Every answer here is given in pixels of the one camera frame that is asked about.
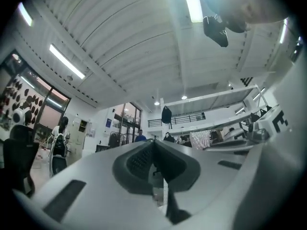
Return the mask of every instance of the ceiling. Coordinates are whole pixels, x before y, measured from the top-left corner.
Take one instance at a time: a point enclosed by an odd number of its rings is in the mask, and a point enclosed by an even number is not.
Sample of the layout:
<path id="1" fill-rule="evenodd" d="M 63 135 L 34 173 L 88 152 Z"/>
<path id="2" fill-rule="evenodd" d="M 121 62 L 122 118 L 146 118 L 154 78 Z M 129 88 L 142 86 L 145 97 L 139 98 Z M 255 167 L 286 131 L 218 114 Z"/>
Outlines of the ceiling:
<path id="1" fill-rule="evenodd" d="M 201 5 L 204 16 L 214 15 Z M 27 0 L 24 6 L 34 24 L 14 15 L 17 49 L 39 73 L 97 108 L 136 102 L 152 111 L 152 96 L 175 101 L 184 93 L 227 90 L 234 76 L 265 78 L 283 25 L 228 30 L 229 46 L 222 48 L 204 35 L 202 23 L 190 22 L 185 0 Z M 54 57 L 50 44 L 83 80 Z"/>

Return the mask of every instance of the tube light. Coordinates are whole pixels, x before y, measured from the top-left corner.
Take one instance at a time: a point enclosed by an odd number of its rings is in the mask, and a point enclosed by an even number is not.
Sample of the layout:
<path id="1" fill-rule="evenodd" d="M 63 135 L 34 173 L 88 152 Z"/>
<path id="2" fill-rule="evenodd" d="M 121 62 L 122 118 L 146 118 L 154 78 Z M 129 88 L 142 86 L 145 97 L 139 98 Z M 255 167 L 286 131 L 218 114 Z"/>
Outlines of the tube light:
<path id="1" fill-rule="evenodd" d="M 244 110 L 244 107 L 242 107 L 239 111 L 236 112 L 236 115 Z"/>
<path id="2" fill-rule="evenodd" d="M 258 93 L 258 94 L 253 98 L 253 100 L 256 100 L 256 99 L 259 97 L 259 95 L 260 95 L 260 93 Z"/>
<path id="3" fill-rule="evenodd" d="M 279 43 L 283 43 L 283 40 L 284 40 L 284 36 L 286 34 L 286 28 L 287 28 L 287 24 L 288 24 L 288 19 L 284 19 L 283 21 L 283 31 L 282 31 L 282 36 L 280 37 L 280 41 Z"/>
<path id="4" fill-rule="evenodd" d="M 31 16 L 29 15 L 29 13 L 27 12 L 27 10 L 25 10 L 24 5 L 23 5 L 22 2 L 18 4 L 18 10 L 21 13 L 21 15 L 23 16 L 25 22 L 27 22 L 27 24 L 29 26 L 31 26 L 33 20 L 31 18 Z"/>
<path id="5" fill-rule="evenodd" d="M 51 100 L 50 98 L 47 98 L 50 102 L 52 102 L 54 105 L 57 105 L 58 107 L 62 107 L 59 103 L 55 102 L 54 100 Z"/>
<path id="6" fill-rule="evenodd" d="M 189 8 L 190 18 L 193 23 L 202 22 L 203 16 L 201 11 L 200 0 L 186 0 Z"/>
<path id="7" fill-rule="evenodd" d="M 23 76 L 21 76 L 21 78 L 22 78 L 23 81 L 25 81 L 27 84 L 29 84 L 33 89 L 35 89 L 34 86 L 32 84 L 30 84 L 27 79 L 25 79 Z"/>
<path id="8" fill-rule="evenodd" d="M 83 79 L 85 77 L 85 75 L 75 68 L 75 66 L 72 65 L 52 44 L 50 44 L 49 50 L 79 78 Z"/>

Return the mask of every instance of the railing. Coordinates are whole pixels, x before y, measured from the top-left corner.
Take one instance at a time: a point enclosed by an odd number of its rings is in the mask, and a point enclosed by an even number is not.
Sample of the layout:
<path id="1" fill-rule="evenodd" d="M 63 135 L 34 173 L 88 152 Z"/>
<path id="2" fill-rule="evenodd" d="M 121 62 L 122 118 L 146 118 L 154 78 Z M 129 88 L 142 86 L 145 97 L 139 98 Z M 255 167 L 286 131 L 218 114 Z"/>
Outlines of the railing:
<path id="1" fill-rule="evenodd" d="M 183 123 L 190 123 L 195 121 L 200 121 L 206 119 L 205 113 L 198 113 L 198 114 L 191 114 L 188 116 L 181 116 L 181 117 L 172 117 L 171 124 L 172 125 L 178 125 Z M 152 119 L 148 120 L 148 127 L 158 127 L 162 126 L 162 120 L 161 119 Z"/>

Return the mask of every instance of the person in blue shirt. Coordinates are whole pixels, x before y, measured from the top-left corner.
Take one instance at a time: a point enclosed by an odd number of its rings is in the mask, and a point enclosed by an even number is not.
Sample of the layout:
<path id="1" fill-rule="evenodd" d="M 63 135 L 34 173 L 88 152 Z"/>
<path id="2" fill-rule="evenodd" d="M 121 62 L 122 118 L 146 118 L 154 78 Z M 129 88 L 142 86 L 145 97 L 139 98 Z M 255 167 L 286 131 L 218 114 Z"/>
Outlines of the person in blue shirt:
<path id="1" fill-rule="evenodd" d="M 147 140 L 146 137 L 143 135 L 143 130 L 140 129 L 139 131 L 139 136 L 136 137 L 134 142 L 142 141 L 142 140 Z"/>

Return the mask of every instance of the black hair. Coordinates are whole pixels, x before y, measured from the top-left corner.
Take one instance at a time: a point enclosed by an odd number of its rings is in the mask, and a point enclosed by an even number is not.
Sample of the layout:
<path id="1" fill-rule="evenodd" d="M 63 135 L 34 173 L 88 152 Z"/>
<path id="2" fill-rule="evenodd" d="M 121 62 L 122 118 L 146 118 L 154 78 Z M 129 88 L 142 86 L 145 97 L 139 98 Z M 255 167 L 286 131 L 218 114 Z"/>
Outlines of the black hair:
<path id="1" fill-rule="evenodd" d="M 61 119 L 61 122 L 59 124 L 59 133 L 62 133 L 64 132 L 64 129 L 66 127 L 66 125 L 68 124 L 68 118 L 67 117 L 63 117 Z"/>

